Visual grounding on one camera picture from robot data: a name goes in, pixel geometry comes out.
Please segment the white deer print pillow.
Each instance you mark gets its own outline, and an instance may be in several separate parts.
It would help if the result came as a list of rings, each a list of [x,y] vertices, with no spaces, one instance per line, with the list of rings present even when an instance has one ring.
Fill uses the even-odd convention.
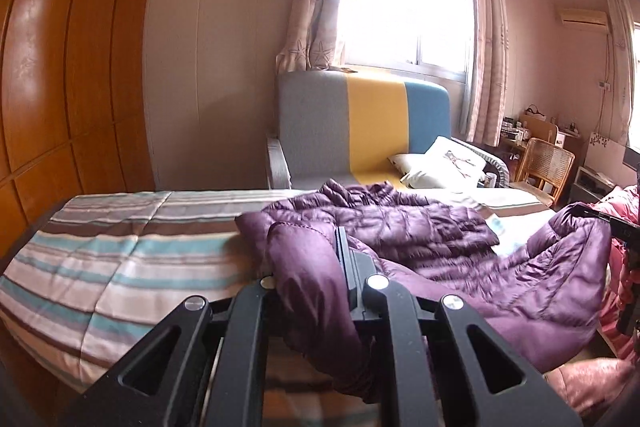
[[[469,147],[439,136],[400,182],[410,188],[474,188],[485,179],[486,160]]]

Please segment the wicker wooden chair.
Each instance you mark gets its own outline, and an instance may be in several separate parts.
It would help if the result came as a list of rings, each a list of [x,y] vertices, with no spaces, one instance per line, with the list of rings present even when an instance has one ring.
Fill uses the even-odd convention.
[[[569,150],[532,138],[510,187],[532,194],[542,205],[552,208],[560,199],[574,160],[575,155]]]

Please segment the purple quilted down jacket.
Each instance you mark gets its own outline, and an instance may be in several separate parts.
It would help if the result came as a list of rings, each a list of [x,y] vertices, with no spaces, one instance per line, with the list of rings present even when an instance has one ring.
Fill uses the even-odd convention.
[[[596,330],[611,247],[607,223],[555,213],[508,257],[476,210],[449,206],[388,183],[344,186],[279,200],[236,219],[274,277],[288,317],[285,343],[334,388],[378,401],[382,353],[356,331],[335,232],[416,297],[455,293],[541,372],[573,358]]]

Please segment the small white pillow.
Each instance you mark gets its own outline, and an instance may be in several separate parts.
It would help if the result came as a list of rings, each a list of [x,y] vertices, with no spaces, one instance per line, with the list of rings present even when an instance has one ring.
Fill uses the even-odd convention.
[[[399,173],[399,176],[407,176],[408,173],[423,167],[425,162],[424,154],[396,154],[388,158],[392,165]]]

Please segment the right pink patterned curtain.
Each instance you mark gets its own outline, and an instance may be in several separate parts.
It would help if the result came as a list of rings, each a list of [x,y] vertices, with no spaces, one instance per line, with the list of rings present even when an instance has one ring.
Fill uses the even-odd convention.
[[[509,34],[506,0],[471,0],[472,57],[460,130],[477,145],[496,146],[506,109]]]

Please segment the orange wooden wardrobe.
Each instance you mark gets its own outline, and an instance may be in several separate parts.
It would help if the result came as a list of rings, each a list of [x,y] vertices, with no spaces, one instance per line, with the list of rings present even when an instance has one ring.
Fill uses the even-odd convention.
[[[154,187],[146,0],[1,0],[1,254],[63,202]]]

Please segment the grey yellow blue sofa chair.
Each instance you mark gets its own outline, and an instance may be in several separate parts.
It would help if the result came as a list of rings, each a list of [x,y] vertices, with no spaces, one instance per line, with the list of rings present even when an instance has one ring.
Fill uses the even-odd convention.
[[[272,188],[317,190],[390,182],[406,187],[388,158],[423,154],[439,136],[486,160],[495,187],[510,183],[506,164],[451,132],[448,91],[439,84],[395,75],[367,78],[335,70],[287,72],[278,78],[278,132],[267,140]]]

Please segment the wall air conditioner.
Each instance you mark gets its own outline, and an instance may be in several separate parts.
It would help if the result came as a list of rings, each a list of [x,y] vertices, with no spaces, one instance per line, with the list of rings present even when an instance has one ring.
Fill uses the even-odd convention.
[[[558,9],[558,14],[560,22],[573,29],[595,31],[600,34],[610,31],[608,14],[604,11],[561,8]]]

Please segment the cluttered wooden desk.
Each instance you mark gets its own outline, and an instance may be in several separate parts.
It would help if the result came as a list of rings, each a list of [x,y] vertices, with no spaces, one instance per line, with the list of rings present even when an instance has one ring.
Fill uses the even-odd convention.
[[[575,155],[574,165],[579,167],[585,160],[586,143],[580,132],[570,124],[561,127],[555,117],[541,113],[535,104],[530,104],[518,116],[504,117],[500,145],[524,153],[531,139],[539,139],[568,150]]]

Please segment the striped bed cover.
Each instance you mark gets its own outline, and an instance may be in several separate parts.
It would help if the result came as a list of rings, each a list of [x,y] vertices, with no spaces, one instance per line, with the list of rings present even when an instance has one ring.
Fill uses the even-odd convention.
[[[234,219],[283,191],[77,196],[18,242],[1,272],[3,360],[27,355],[83,391],[193,294],[252,278]]]

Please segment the far corner curtain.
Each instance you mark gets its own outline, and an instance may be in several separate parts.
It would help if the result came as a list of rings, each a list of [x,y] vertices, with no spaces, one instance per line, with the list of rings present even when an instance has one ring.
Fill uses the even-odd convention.
[[[634,111],[634,17],[629,0],[605,0],[608,9],[605,81],[606,135],[626,145]]]

